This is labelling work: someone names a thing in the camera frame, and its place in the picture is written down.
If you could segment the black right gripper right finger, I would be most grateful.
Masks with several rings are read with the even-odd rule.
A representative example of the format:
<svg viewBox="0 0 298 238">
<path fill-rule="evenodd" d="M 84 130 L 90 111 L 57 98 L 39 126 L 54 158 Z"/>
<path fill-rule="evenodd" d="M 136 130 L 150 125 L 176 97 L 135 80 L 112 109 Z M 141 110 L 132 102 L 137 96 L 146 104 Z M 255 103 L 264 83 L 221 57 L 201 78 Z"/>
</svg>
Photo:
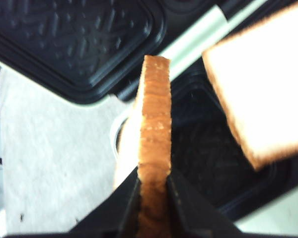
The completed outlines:
<svg viewBox="0 0 298 238">
<path fill-rule="evenodd" d="M 179 172 L 167 179 L 173 235 L 233 235 L 235 225 L 212 206 Z"/>
</svg>

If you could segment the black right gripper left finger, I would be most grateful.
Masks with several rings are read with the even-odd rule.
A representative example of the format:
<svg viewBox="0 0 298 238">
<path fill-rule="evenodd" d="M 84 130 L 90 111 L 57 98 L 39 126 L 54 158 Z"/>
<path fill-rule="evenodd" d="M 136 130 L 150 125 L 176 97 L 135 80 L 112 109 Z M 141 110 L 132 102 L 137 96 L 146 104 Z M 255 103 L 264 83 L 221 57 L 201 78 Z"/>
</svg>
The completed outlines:
<svg viewBox="0 0 298 238">
<path fill-rule="evenodd" d="M 136 231 L 139 204 L 137 169 L 133 169 L 119 187 L 75 227 L 77 235 L 121 235 Z"/>
</svg>

